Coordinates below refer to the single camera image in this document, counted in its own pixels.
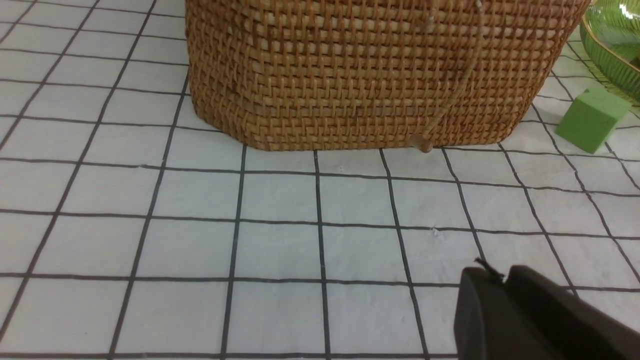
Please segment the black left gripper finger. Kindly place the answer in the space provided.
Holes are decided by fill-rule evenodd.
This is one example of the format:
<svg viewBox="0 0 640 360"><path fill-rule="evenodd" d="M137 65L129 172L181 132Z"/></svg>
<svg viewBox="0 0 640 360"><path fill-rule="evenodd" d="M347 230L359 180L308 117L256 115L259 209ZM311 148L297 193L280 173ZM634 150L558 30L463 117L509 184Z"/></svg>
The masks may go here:
<svg viewBox="0 0 640 360"><path fill-rule="evenodd" d="M462 269L454 316L460 360L637 360L639 333L526 265Z"/></svg>

